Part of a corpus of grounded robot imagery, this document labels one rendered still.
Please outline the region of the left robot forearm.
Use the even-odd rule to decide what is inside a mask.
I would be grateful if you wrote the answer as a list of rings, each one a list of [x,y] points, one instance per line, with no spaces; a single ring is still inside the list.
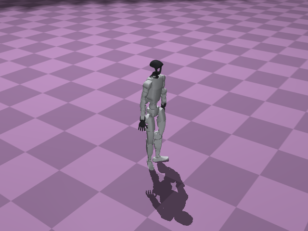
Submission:
[[[164,103],[167,103],[166,101],[166,95],[167,93],[165,93],[164,95],[161,95],[161,104],[164,105]]]

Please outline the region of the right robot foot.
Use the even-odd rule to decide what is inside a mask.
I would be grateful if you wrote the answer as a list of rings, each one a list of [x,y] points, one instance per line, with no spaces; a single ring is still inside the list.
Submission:
[[[147,164],[148,164],[148,168],[150,170],[154,170],[154,165],[153,165],[152,161],[149,160],[149,162],[148,162],[148,159],[147,159]]]

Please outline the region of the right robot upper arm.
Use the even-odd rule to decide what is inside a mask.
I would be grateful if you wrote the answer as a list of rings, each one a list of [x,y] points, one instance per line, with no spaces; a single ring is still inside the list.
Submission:
[[[152,81],[151,80],[147,80],[143,83],[143,90],[142,90],[142,94],[141,94],[141,99],[145,100],[145,104],[148,103],[148,99],[146,98],[146,96],[148,95],[149,89],[152,87]]]

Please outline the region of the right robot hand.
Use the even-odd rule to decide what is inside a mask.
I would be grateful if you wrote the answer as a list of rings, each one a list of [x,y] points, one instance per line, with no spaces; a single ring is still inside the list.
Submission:
[[[142,129],[142,131],[143,131],[143,128],[144,128],[144,131],[145,131],[145,126],[146,126],[146,124],[145,124],[145,118],[144,118],[144,120],[141,120],[141,119],[140,119],[140,123],[139,123],[139,128],[138,128],[138,130],[140,129],[140,131],[141,131],[141,129]],[[148,128],[148,127],[146,126],[146,128]]]

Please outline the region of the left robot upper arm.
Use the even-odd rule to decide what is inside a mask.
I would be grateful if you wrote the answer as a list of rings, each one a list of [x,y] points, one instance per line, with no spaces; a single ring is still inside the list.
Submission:
[[[165,75],[162,75],[162,74],[160,74],[160,75],[163,77],[163,87],[162,87],[162,92],[161,92],[161,94],[164,95],[164,94],[167,92],[167,89],[164,88],[166,76],[165,76]]]

